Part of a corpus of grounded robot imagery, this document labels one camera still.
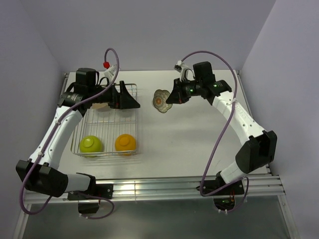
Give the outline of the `orange plastic bowl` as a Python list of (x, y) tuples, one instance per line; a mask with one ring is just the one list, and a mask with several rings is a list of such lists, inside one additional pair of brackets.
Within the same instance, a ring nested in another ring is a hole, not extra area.
[(121, 134), (115, 140), (116, 151), (133, 151), (136, 147), (136, 139), (130, 134)]

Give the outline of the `small flower patterned dish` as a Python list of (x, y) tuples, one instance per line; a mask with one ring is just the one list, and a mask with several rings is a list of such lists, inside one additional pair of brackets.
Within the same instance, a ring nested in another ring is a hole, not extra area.
[(169, 91), (158, 89), (154, 92), (153, 107), (156, 108), (160, 113), (165, 114), (172, 108), (172, 104), (166, 103), (166, 100), (170, 96)]

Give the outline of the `lime green plastic bowl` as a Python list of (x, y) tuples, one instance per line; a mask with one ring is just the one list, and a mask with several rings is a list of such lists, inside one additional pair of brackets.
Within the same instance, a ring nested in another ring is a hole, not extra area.
[(82, 153), (98, 153), (103, 151), (103, 144), (98, 137), (89, 135), (81, 139), (79, 150)]

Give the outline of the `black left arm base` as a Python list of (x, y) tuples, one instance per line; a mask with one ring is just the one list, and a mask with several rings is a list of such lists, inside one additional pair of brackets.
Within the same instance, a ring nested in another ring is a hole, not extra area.
[[(81, 217), (91, 220), (103, 219), (110, 216), (115, 209), (115, 205), (111, 201), (113, 189), (113, 184), (97, 184), (95, 189), (90, 193), (69, 192), (67, 195), (67, 200), (78, 202), (78, 213)], [(110, 211), (104, 216), (94, 216), (94, 214), (99, 211), (102, 201), (108, 202), (111, 205)]]

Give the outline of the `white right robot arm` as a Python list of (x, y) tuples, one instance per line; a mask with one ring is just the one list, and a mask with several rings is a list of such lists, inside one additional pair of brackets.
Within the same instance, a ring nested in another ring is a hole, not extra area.
[(186, 77), (190, 70), (182, 61), (174, 69), (180, 77), (174, 80), (173, 90), (167, 104), (184, 104), (191, 97), (201, 96), (215, 107), (228, 121), (237, 134), (241, 148), (235, 161), (218, 173), (216, 190), (227, 194), (233, 188), (233, 181), (274, 160), (277, 135), (260, 126), (236, 100), (235, 91), (224, 80), (217, 81), (209, 62), (193, 65), (193, 80)]

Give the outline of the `white ceramic bowl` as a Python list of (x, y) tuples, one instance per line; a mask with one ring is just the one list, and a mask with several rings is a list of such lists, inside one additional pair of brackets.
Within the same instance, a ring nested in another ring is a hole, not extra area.
[(91, 108), (98, 111), (107, 111), (109, 109), (109, 106), (107, 103), (95, 103), (92, 105)]

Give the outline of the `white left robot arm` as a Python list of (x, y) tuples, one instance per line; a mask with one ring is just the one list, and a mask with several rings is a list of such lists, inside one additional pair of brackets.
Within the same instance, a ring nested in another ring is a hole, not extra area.
[(20, 160), (16, 171), (22, 189), (52, 197), (79, 191), (86, 199), (95, 197), (95, 177), (89, 174), (64, 174), (58, 170), (64, 148), (78, 123), (95, 103), (107, 103), (117, 110), (138, 109), (140, 104), (129, 94), (124, 81), (118, 85), (114, 79), (117, 66), (104, 71), (106, 86), (101, 85), (99, 73), (92, 68), (79, 68), (75, 81), (60, 96), (54, 119), (45, 137), (29, 157)]

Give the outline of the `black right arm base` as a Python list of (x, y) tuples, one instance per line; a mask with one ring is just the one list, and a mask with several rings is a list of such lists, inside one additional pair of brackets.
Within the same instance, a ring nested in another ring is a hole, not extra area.
[(249, 185), (244, 187), (243, 178), (226, 184), (222, 178), (217, 177), (214, 180), (205, 180), (196, 189), (203, 197), (213, 197), (214, 208), (218, 213), (228, 214), (247, 201)]

